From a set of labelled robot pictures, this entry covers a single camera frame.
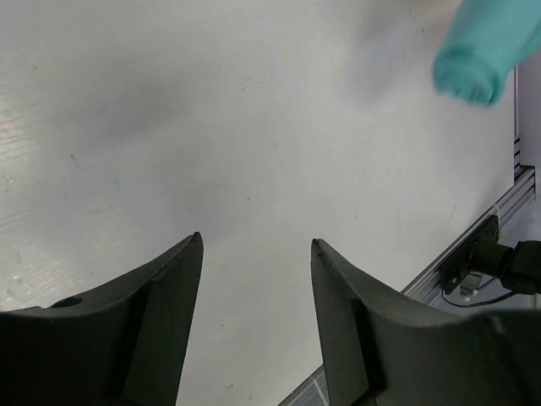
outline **white table surface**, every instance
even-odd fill
[[[199,230],[178,404],[277,405],[321,363],[312,238],[400,289],[512,186],[512,92],[432,90],[457,4],[0,0],[0,309]]]

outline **black cable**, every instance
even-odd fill
[[[509,299],[516,295],[516,292],[508,292],[506,294],[502,294],[501,296],[498,296],[495,299],[487,300],[486,302],[479,302],[479,303],[473,303],[473,304],[458,304],[458,303],[452,303],[449,300],[445,298],[445,295],[443,293],[443,290],[441,291],[441,298],[448,303],[451,306],[460,307],[461,309],[469,309],[471,307],[480,307],[480,306],[486,306],[486,305],[493,305],[494,303],[503,302],[506,299]]]

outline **screw hole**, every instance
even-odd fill
[[[83,303],[82,299],[71,297],[71,298],[66,298],[66,299],[62,299],[58,301],[57,303],[52,305],[51,308],[57,309],[59,307],[71,307],[71,306],[79,305],[81,303]]]

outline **bracket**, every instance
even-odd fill
[[[481,241],[497,243],[499,239],[500,224],[498,217],[490,216],[438,267],[440,286],[445,294],[451,294],[469,274],[470,260],[475,246]]]

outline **teal glove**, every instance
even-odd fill
[[[541,0],[464,0],[434,60],[434,87],[493,106],[509,72],[539,46]]]

